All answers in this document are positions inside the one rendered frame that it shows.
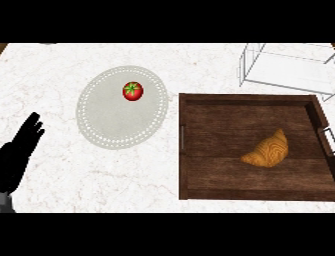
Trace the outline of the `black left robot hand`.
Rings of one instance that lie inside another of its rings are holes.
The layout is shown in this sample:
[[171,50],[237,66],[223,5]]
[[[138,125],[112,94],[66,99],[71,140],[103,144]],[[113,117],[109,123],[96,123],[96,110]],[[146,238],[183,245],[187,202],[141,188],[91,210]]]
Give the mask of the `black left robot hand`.
[[13,139],[0,148],[0,193],[10,194],[20,183],[29,156],[44,134],[40,115],[32,112]]

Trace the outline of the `dark wooden tray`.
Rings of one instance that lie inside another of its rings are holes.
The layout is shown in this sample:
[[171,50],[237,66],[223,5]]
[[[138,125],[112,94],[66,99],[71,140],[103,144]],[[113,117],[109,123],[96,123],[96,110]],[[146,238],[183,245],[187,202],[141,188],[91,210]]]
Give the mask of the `dark wooden tray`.
[[[277,130],[286,158],[243,163]],[[178,95],[178,198],[335,202],[335,138],[313,95]]]

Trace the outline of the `grey oval placemat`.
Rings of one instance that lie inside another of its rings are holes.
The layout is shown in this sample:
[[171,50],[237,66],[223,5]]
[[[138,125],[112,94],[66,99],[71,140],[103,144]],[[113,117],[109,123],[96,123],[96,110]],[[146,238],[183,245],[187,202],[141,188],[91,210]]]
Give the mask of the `grey oval placemat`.
[[[137,101],[122,96],[122,87],[138,82]],[[156,74],[138,66],[118,66],[88,82],[76,102],[76,126],[97,147],[119,150],[140,144],[155,134],[165,119],[168,95]]]

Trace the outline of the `red tomato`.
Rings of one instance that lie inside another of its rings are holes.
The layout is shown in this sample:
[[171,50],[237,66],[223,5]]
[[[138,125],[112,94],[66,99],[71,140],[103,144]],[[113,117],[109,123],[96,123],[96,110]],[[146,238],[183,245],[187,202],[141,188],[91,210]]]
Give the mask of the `red tomato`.
[[128,82],[122,87],[122,96],[128,101],[137,101],[143,95],[143,87],[138,82]]

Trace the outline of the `golden croissant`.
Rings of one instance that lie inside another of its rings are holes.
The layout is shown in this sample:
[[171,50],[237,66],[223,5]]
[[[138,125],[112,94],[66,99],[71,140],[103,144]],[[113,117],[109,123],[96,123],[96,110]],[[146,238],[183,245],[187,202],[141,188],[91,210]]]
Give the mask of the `golden croissant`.
[[288,155],[288,139],[277,129],[270,137],[263,139],[254,150],[240,156],[240,161],[252,166],[271,168]]

